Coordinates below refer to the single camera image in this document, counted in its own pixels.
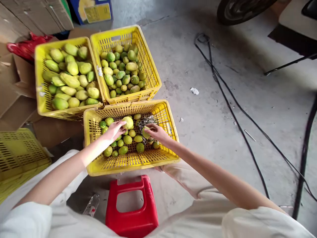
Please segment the left hand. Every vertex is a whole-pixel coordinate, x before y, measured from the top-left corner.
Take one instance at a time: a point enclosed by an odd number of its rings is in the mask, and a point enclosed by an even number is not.
[[[111,123],[108,130],[101,137],[106,138],[113,143],[121,134],[125,133],[126,129],[122,127],[125,124],[125,121]]]

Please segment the gray floor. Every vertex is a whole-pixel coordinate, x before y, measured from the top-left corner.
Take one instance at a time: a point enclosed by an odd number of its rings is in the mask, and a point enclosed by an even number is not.
[[[246,144],[211,77],[211,70],[193,45],[194,37],[199,32],[211,37],[215,65],[237,100],[297,167],[317,88],[316,61],[303,61],[264,77],[263,71],[300,57],[267,37],[277,25],[277,18],[268,10],[246,23],[224,27],[216,21],[218,3],[116,0],[113,1],[113,22],[84,27],[104,31],[140,25],[163,84],[154,99],[169,101],[181,143],[264,192]],[[197,88],[199,95],[192,94],[191,87]],[[278,205],[293,205],[297,186],[295,174],[230,101],[242,128],[257,141],[248,137],[271,199]],[[317,162],[313,158],[317,151],[313,145],[317,142],[316,132],[317,126],[314,126],[306,175],[315,194]],[[192,203],[192,197],[177,182],[166,174],[147,169],[86,178],[69,204],[81,211],[93,192],[99,192],[102,199],[96,218],[104,222],[109,181],[141,174],[151,178],[160,222]],[[317,204],[304,191],[299,222],[315,235],[316,213]]]

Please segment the plastic crate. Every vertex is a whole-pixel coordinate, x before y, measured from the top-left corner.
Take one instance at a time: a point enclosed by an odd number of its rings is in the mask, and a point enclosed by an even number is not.
[[[44,71],[49,70],[45,65],[45,55],[50,51],[51,48],[57,48],[62,50],[63,46],[66,43],[73,44],[77,47],[86,46],[88,47],[88,57],[87,59],[91,59],[93,62],[93,66],[95,69],[95,60],[92,57],[92,49],[90,45],[90,41],[88,37],[78,37],[74,39],[68,39],[63,41],[56,41],[51,43],[40,44],[35,48],[35,80],[36,80],[36,99],[37,99],[37,111],[42,116],[54,117],[59,119],[65,119],[69,121],[82,121],[83,113],[87,108],[102,108],[103,104],[100,102],[95,105],[88,105],[82,107],[68,108],[64,110],[54,111],[52,108],[52,99],[54,95],[51,95],[48,90],[49,83],[47,83],[43,77],[42,73]],[[104,93],[102,92],[102,88],[100,87],[99,77],[97,76],[97,81],[100,88],[100,94],[102,96],[102,100],[105,101]]]
[[[86,110],[84,112],[85,146],[88,146],[101,136],[101,129],[99,128],[99,122],[101,120],[112,117],[115,121],[118,121],[125,116],[137,113],[140,113],[142,118],[151,114],[154,115],[158,124],[164,128],[169,136],[174,140],[179,141],[168,102],[166,100],[153,100],[108,105],[101,110]],[[180,160],[173,151],[162,144],[159,146],[159,149],[153,149],[152,145],[146,144],[145,151],[141,154],[136,152],[136,142],[127,146],[129,148],[128,153],[119,155],[116,158],[105,157],[103,154],[100,154],[87,166],[88,174],[90,176],[115,174],[176,163]]]
[[[30,130],[0,132],[0,203],[51,163]]]
[[[90,36],[92,50],[95,56],[96,72],[98,72],[102,91],[109,104],[116,104],[128,101],[151,100],[162,86],[158,71],[155,67],[149,47],[145,41],[141,28],[138,25],[118,28],[114,30],[95,33]],[[136,44],[139,53],[139,61],[142,62],[142,70],[146,74],[145,85],[148,87],[137,93],[122,95],[117,98],[110,98],[108,86],[104,80],[100,54],[101,52],[111,52],[116,45]]]

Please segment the red plastic stool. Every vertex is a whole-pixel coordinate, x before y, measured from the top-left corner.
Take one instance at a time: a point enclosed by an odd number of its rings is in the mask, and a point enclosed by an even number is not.
[[[143,193],[143,206],[141,209],[121,213],[117,210],[117,197],[120,193],[141,190]],[[106,226],[119,236],[128,238],[141,238],[148,235],[159,226],[153,190],[150,178],[141,175],[140,182],[118,185],[118,181],[110,182],[110,191],[106,211]]]

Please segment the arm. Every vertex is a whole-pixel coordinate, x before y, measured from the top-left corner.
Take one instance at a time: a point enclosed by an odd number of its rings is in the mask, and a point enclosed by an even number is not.
[[[124,124],[123,121],[112,123],[105,134],[48,173],[15,207],[26,202],[51,204],[90,162],[125,132],[121,127]]]
[[[248,183],[170,138],[160,126],[155,124],[147,126],[151,130],[145,129],[145,132],[181,157],[236,206],[247,210],[269,207],[285,213]]]

